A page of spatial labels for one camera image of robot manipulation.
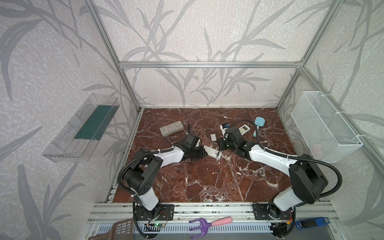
purple garden fork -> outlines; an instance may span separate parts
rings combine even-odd
[[[220,226],[220,225],[232,223],[232,218],[231,217],[226,217],[226,218],[214,221],[214,222],[207,222],[204,218],[199,218],[199,219],[195,219],[195,220],[189,221],[189,223],[192,223],[192,222],[200,222],[200,226],[193,227],[193,228],[189,229],[190,231],[201,229],[201,234],[200,235],[196,235],[196,236],[192,236],[191,237],[191,239],[195,239],[195,238],[199,238],[199,237],[205,236],[207,234],[208,229],[209,229],[210,226],[214,227],[214,226]]]

side wall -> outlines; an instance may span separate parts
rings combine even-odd
[[[94,2],[119,61],[300,61],[332,1]],[[275,107],[293,72],[125,69],[148,107]]]
[[[384,153],[384,1],[345,1],[306,68]],[[310,153],[290,113],[303,91],[313,91],[300,77],[280,109],[297,154]],[[382,239],[384,177],[361,149],[335,163],[343,175],[332,202],[352,240]],[[336,177],[328,169],[330,186]]]
[[[1,1],[0,19],[0,239],[78,239],[137,112],[82,1]],[[91,93],[121,103],[91,159],[43,157]]]

brown litter scoop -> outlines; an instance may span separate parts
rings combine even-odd
[[[115,222],[109,232],[88,238],[88,240],[131,240],[133,234],[133,218]]]

pink handle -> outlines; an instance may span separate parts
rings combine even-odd
[[[232,218],[231,217],[226,217],[217,221],[212,222],[212,226],[220,226],[224,224],[229,224],[232,223]]]

white remote control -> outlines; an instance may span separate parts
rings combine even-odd
[[[251,128],[248,127],[246,124],[244,124],[243,126],[241,126],[241,127],[239,128],[239,130],[240,130],[241,135],[244,135],[244,134],[246,134],[249,130],[251,130]]]

